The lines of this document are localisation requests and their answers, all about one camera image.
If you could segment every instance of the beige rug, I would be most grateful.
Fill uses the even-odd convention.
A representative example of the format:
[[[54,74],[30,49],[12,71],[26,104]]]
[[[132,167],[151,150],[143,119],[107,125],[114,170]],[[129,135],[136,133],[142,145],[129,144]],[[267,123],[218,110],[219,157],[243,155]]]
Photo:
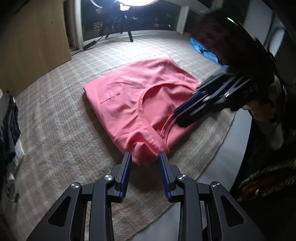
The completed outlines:
[[[122,160],[123,154],[100,125],[82,86],[119,66],[164,55],[200,80],[219,68],[193,50],[189,38],[176,32],[134,36],[134,43],[116,38],[73,56],[16,97],[26,157],[16,181],[19,202],[11,204],[4,195],[2,207],[18,241],[26,240],[72,182],[94,182]],[[199,121],[172,148],[171,163],[197,179],[224,141],[233,118],[234,113],[224,110]],[[122,204],[113,205],[115,240],[131,238],[169,207],[158,163],[133,165],[127,196]]]

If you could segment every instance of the tripod leg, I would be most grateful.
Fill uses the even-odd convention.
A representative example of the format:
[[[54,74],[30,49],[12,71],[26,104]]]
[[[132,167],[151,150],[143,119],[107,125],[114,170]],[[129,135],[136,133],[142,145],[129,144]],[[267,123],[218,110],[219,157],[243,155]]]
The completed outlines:
[[[100,36],[104,36],[105,35],[105,23],[103,22],[103,26],[100,29]]]
[[[125,23],[126,23],[126,29],[127,29],[128,36],[130,38],[130,41],[133,42],[133,36],[132,36],[131,31],[130,31],[130,28],[129,28],[128,17],[126,16],[126,14],[124,15],[124,20],[125,20]]]
[[[120,33],[122,34],[122,32],[123,32],[123,21],[124,21],[124,15],[122,14],[121,15],[121,24],[120,24]]]
[[[105,14],[105,22],[103,25],[103,29],[106,34],[105,36],[105,39],[106,39],[112,33],[112,14],[109,10]]]

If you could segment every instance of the wall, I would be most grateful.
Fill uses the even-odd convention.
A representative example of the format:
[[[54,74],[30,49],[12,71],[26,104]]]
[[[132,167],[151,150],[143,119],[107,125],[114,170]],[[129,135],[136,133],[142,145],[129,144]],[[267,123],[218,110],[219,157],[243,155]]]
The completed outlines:
[[[71,36],[71,41],[73,43],[73,46],[76,49],[80,49],[80,46],[78,45],[78,34],[77,34],[77,29],[76,29],[76,10],[75,10],[75,0],[68,0],[69,1],[69,31],[70,31],[70,36]]]
[[[292,84],[296,80],[296,44],[288,33],[285,33],[275,58],[280,76],[284,81]]]
[[[39,77],[71,60],[62,0],[31,0],[0,39],[0,88],[18,95]]]
[[[223,1],[223,0],[199,0],[199,2],[205,5],[207,8],[211,8],[214,1]]]
[[[183,34],[189,13],[189,6],[181,6],[176,31]]]
[[[259,41],[264,44],[265,39],[267,41],[270,39],[270,35],[267,36],[269,27],[272,21],[272,10],[262,1],[262,0],[251,0],[247,16],[244,22],[244,28],[252,37],[257,37]],[[275,16],[274,22],[272,24],[271,32],[277,27],[282,27],[283,24]],[[272,38],[270,51],[275,56],[281,42],[284,37],[284,30],[278,31]]]
[[[179,6],[189,6],[191,10],[197,13],[208,10],[208,8],[205,5],[201,4],[197,0],[165,0],[165,1],[177,4]]]
[[[244,21],[244,28],[263,44],[268,33],[272,10],[261,0],[251,0]]]

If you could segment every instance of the floor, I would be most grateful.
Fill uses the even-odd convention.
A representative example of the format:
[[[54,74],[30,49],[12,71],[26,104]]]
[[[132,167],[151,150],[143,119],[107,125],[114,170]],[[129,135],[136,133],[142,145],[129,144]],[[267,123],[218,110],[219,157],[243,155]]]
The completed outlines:
[[[107,42],[98,42],[87,51],[72,56],[71,61],[38,79],[16,97],[26,157],[16,180],[20,192],[18,205],[7,205],[5,210],[9,213],[8,222],[19,241],[26,240],[70,183],[94,182],[110,173],[115,162],[113,160],[122,158],[122,153],[114,148],[93,112],[84,94],[85,84],[120,66],[145,58],[170,56],[181,68],[200,80],[208,78],[219,68],[194,51],[186,36],[176,32],[135,33],[133,36],[134,43],[123,34]],[[188,139],[184,139],[190,145],[179,144],[180,147],[176,149],[182,149],[182,155],[190,160],[199,160],[199,164],[212,160],[221,144],[217,140],[222,141],[227,135],[234,114],[223,112],[218,116],[218,120],[209,118],[202,122],[199,131],[194,132],[196,135],[191,134]],[[200,144],[206,155],[199,155],[202,151],[192,151]],[[172,153],[171,160],[180,159],[177,158],[179,153]],[[195,175],[196,178],[199,176],[198,171],[203,170],[199,166],[187,168],[192,171],[191,177]],[[141,178],[140,173],[148,177],[149,172],[145,172],[145,169],[143,167],[138,172],[134,170],[134,180]],[[164,198],[160,178],[152,178],[153,182],[159,182],[160,185],[151,185],[152,182],[150,179],[146,181],[147,178],[143,178],[140,187],[138,182],[131,182],[124,204],[112,207],[116,240],[133,237],[165,213],[168,203]]]
[[[247,111],[239,110],[234,118],[228,135],[206,171],[198,179],[201,183],[210,184],[219,181],[228,191],[237,176],[246,150],[251,116]],[[202,225],[206,226],[205,210],[201,205]],[[180,204],[175,204],[168,212],[144,231],[136,234],[131,241],[178,240]]]

